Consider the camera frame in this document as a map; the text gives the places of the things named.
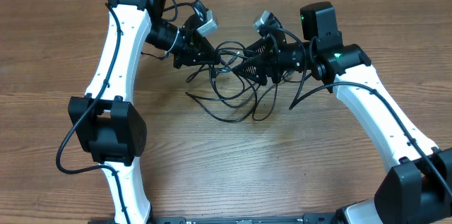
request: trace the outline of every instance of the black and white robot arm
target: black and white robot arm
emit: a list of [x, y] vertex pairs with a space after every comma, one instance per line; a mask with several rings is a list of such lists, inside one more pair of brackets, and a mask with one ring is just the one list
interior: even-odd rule
[[[175, 68], [182, 65], [219, 64], [219, 55], [205, 38], [218, 28], [218, 22], [213, 12], [204, 8], [200, 1], [197, 1], [197, 9], [194, 9], [196, 13], [182, 28], [162, 19], [165, 0], [108, 1], [120, 23], [121, 42], [108, 86], [94, 111], [76, 128], [76, 133], [83, 150], [91, 153], [95, 162], [110, 166], [117, 172], [119, 184], [111, 170], [103, 169], [115, 205], [114, 222], [153, 223], [152, 206], [145, 195], [140, 171], [146, 126], [133, 107], [133, 85], [141, 50], [147, 42], [173, 53]], [[450, 186], [452, 153], [441, 152], [406, 117], [384, 88], [370, 59], [357, 45], [343, 46], [333, 7], [329, 3], [312, 4], [302, 8], [301, 16], [304, 18], [304, 38], [317, 41], [313, 47], [311, 44], [316, 61], [309, 64], [314, 78], [322, 80], [326, 85], [351, 82], [377, 91], [386, 99], [422, 152], [428, 155]], [[266, 32], [265, 28], [269, 22], [271, 27], [275, 24], [280, 27], [279, 21], [268, 12], [255, 23], [263, 39], [271, 32]], [[72, 97], [69, 103], [69, 114], [74, 124], [101, 91], [117, 44], [117, 26], [114, 15], [110, 13], [107, 39], [94, 78], [86, 89], [85, 97]], [[306, 60], [303, 60], [302, 52], [297, 49], [299, 46], [285, 45], [284, 35], [276, 38], [280, 47], [280, 56], [273, 57], [276, 60], [268, 57], [267, 51], [274, 48], [268, 44], [270, 40], [260, 40], [267, 49], [265, 54], [259, 54], [264, 57], [258, 63], [262, 67], [252, 64], [256, 59], [250, 59], [233, 71], [260, 84], [266, 83], [266, 80], [262, 81], [262, 73], [264, 77], [271, 77], [274, 83], [279, 83], [280, 73], [273, 73], [274, 71], [302, 71], [300, 64]], [[272, 67], [265, 68], [266, 64], [271, 64], [269, 66]], [[244, 72], [249, 71], [246, 68], [248, 65], [254, 68], [252, 75]], [[324, 223], [428, 223], [449, 217], [451, 199], [447, 191], [439, 185], [420, 152], [411, 146], [410, 140], [387, 106], [375, 94], [360, 87], [337, 85], [329, 90], [344, 102], [363, 126], [376, 146], [388, 175], [373, 199], [340, 208], [336, 213], [326, 213], [321, 217]], [[110, 118], [100, 117], [103, 112], [110, 112]], [[307, 220], [307, 216], [302, 216], [297, 221]]]

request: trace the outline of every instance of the wooden table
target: wooden table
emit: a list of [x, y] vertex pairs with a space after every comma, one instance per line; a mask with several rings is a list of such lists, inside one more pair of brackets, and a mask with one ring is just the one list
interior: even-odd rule
[[[331, 1], [344, 43], [359, 44], [408, 117], [442, 149], [452, 147], [452, 0], [202, 1], [220, 21], [209, 36], [213, 45], [257, 40], [252, 20], [266, 9], [301, 36], [299, 8]], [[0, 0], [0, 223], [114, 216], [100, 171], [69, 176], [54, 163], [71, 127], [69, 98], [83, 96], [97, 68], [108, 24], [104, 2]], [[181, 8], [177, 24], [191, 12]], [[184, 94], [212, 96], [206, 75], [185, 83], [195, 69], [151, 57], [139, 64], [135, 106], [148, 127], [141, 169], [157, 217], [293, 216], [374, 195], [385, 177], [380, 157], [333, 95], [318, 93], [289, 111], [297, 86], [286, 83], [269, 119], [226, 124]], [[222, 90], [232, 94], [239, 86], [230, 80]], [[319, 85], [308, 81], [306, 88]], [[234, 114], [207, 104], [222, 117]], [[93, 162], [74, 137], [63, 164]]]

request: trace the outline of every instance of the robotic hand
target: robotic hand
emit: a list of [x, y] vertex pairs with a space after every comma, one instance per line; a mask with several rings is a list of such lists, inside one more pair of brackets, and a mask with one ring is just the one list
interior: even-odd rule
[[[218, 28], [213, 12], [200, 1], [182, 28], [162, 19], [166, 0], [108, 0], [109, 30], [99, 67], [85, 97], [72, 97], [73, 122], [56, 156], [66, 174], [102, 169], [116, 214], [114, 223], [240, 223], [237, 219], [154, 219], [141, 179], [139, 159], [144, 151], [146, 125], [133, 107], [133, 83], [144, 42], [174, 54], [174, 67], [218, 65], [222, 60], [206, 36]], [[247, 218], [266, 223], [430, 223], [452, 215], [452, 151], [440, 151], [405, 116], [383, 87], [370, 59], [357, 45], [344, 46], [334, 8], [328, 2], [301, 8], [302, 42], [264, 12], [254, 23], [262, 36], [244, 49], [244, 61], [232, 71], [258, 84], [267, 77], [278, 84], [286, 71], [307, 70], [324, 86], [298, 98], [291, 107], [318, 90], [329, 89], [358, 118], [377, 147], [388, 172], [373, 199], [339, 208], [336, 213], [306, 213], [296, 218]], [[296, 40], [287, 44], [285, 35]], [[110, 117], [101, 117], [109, 112]], [[82, 149], [99, 165], [80, 170], [61, 166], [61, 153], [76, 132]]]

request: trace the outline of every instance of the robotic arm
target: robotic arm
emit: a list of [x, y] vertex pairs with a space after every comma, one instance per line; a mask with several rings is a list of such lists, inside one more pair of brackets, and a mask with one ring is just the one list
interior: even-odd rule
[[[165, 1], [108, 0], [113, 13], [109, 15], [109, 30], [99, 66], [85, 97], [71, 98], [69, 115], [74, 124], [80, 123], [76, 127], [76, 133], [82, 149], [91, 153], [95, 162], [116, 170], [118, 179], [111, 170], [104, 169], [116, 208], [115, 223], [243, 222], [240, 219], [195, 221], [184, 218], [153, 218], [151, 204], [144, 192], [139, 163], [145, 147], [146, 126], [133, 107], [133, 83], [144, 42], [165, 50], [166, 56], [173, 53], [175, 68], [182, 65], [220, 63], [220, 55], [206, 39], [208, 34], [218, 28], [213, 12], [197, 0], [193, 6], [195, 14], [182, 28], [178, 28], [162, 19]], [[391, 111], [377, 98], [375, 92], [346, 84], [351, 82], [366, 85], [386, 99], [448, 186], [452, 186], [452, 151], [440, 151], [406, 117], [383, 87], [370, 59], [359, 46], [343, 46], [334, 8], [330, 3], [308, 5], [301, 8], [300, 14], [304, 39], [310, 42], [302, 43], [300, 40], [297, 41], [298, 44], [286, 44], [287, 31], [272, 13], [266, 11], [254, 23], [262, 38], [246, 49], [244, 55], [248, 59], [232, 71], [238, 76], [265, 85], [267, 77], [272, 82], [279, 83], [284, 71], [310, 70], [315, 79], [322, 80], [325, 87], [350, 108], [378, 149], [388, 174], [373, 199], [340, 208], [336, 213], [256, 219], [250, 220], [251, 224], [253, 221], [299, 224], [309, 221], [429, 223], [451, 216], [451, 199], [446, 188], [441, 187], [432, 167], [412, 147], [410, 139], [400, 129]], [[114, 56], [119, 26], [121, 42], [108, 86], [99, 101], [95, 102], [94, 108], [91, 108], [93, 99], [101, 93], [102, 82]], [[87, 118], [79, 121], [90, 110], [92, 111]], [[110, 113], [110, 117], [101, 117], [102, 113]]]

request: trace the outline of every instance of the wooden surface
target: wooden surface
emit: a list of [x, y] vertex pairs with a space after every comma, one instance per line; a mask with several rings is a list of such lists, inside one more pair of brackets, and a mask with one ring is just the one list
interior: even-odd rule
[[[202, 1], [220, 21], [209, 37], [213, 45], [257, 40], [251, 22], [265, 9], [300, 36], [299, 8], [331, 1], [344, 43], [359, 44], [408, 117], [442, 149], [452, 147], [452, 0]], [[54, 164], [71, 127], [69, 98], [83, 96], [105, 43], [104, 2], [0, 0], [2, 224], [85, 223], [114, 215], [100, 171], [69, 176]], [[190, 12], [181, 8], [177, 23]], [[296, 86], [281, 85], [269, 119], [225, 124], [185, 96], [186, 90], [212, 96], [206, 75], [185, 83], [194, 69], [173, 69], [172, 61], [151, 57], [138, 67], [135, 106], [148, 127], [141, 170], [157, 217], [293, 216], [374, 195], [385, 176], [380, 157], [333, 95], [318, 93], [289, 111]], [[226, 94], [238, 91], [232, 83], [223, 87]], [[306, 90], [319, 85], [308, 81]], [[232, 115], [218, 103], [208, 106]], [[92, 163], [72, 138], [64, 166]]]

